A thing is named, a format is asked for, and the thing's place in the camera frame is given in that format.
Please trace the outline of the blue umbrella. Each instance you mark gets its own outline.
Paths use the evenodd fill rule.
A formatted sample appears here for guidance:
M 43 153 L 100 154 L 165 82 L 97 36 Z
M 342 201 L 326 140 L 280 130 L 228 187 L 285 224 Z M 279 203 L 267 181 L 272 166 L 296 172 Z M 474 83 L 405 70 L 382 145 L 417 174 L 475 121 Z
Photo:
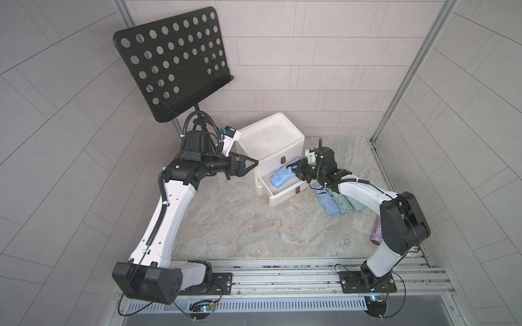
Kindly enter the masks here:
M 294 163 L 296 161 L 300 161 L 300 158 L 291 161 L 289 164 Z M 285 165 L 283 167 L 278 168 L 273 173 L 273 175 L 270 177 L 270 182 L 276 189 L 279 189 L 281 186 L 283 186 L 284 183 L 288 182 L 294 177 L 295 174 L 293 173 L 293 169 L 288 168 L 287 165 Z
M 315 195 L 318 199 L 319 204 L 322 206 L 325 213 L 334 217 L 341 214 L 341 211 L 334 201 L 333 197 L 328 193 L 326 188 L 323 189 L 314 189 Z

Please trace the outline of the white three-drawer cabinet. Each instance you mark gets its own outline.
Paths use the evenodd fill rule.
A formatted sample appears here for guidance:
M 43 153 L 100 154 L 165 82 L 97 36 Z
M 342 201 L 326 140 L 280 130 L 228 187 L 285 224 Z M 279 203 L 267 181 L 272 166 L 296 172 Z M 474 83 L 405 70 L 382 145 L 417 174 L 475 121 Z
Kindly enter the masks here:
M 277 169 L 285 168 L 303 154 L 305 137 L 283 114 L 276 113 L 239 130 L 237 150 L 258 160 L 258 166 L 247 174 L 259 196 L 269 198 L 269 206 L 277 206 L 308 187 L 297 177 L 275 187 L 270 178 Z

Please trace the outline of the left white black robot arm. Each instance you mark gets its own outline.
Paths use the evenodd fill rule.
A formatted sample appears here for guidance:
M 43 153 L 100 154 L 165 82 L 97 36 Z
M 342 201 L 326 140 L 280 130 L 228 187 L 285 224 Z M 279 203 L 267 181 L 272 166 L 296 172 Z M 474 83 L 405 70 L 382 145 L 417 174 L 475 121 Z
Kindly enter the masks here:
M 212 285 L 212 265 L 198 260 L 172 261 L 173 244 L 185 211 L 205 177 L 217 173 L 243 177 L 258 160 L 237 153 L 173 160 L 159 174 L 159 203 L 144 237 L 112 277 L 130 299 L 172 304 L 186 290 L 205 293 Z

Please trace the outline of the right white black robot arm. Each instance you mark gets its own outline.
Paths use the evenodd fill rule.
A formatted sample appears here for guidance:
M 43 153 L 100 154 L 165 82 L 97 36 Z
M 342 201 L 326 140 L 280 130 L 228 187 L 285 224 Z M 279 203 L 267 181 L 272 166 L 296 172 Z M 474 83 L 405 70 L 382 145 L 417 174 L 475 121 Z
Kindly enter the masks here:
M 361 265 L 361 279 L 367 289 L 383 281 L 410 249 L 418 247 L 431 235 L 420 204 L 412 193 L 381 189 L 339 168 L 334 151 L 328 147 L 315 148 L 287 167 L 301 181 L 317 181 L 320 187 L 353 198 L 379 215 L 383 240 Z

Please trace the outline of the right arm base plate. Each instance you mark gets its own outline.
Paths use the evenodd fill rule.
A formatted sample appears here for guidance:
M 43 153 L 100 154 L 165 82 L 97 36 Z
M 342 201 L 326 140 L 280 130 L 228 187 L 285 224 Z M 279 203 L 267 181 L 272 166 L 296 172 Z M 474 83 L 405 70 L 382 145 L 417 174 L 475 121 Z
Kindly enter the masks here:
M 343 293 L 396 293 L 397 286 L 392 273 L 375 278 L 361 271 L 338 272 Z

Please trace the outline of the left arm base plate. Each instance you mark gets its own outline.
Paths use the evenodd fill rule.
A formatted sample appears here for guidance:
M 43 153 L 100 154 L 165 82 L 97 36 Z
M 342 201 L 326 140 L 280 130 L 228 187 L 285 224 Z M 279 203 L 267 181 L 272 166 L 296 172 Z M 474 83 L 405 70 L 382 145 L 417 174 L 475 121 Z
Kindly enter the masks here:
M 212 278 L 206 277 L 200 285 L 191 286 L 179 293 L 180 296 L 219 296 L 230 295 L 232 273 L 213 273 Z

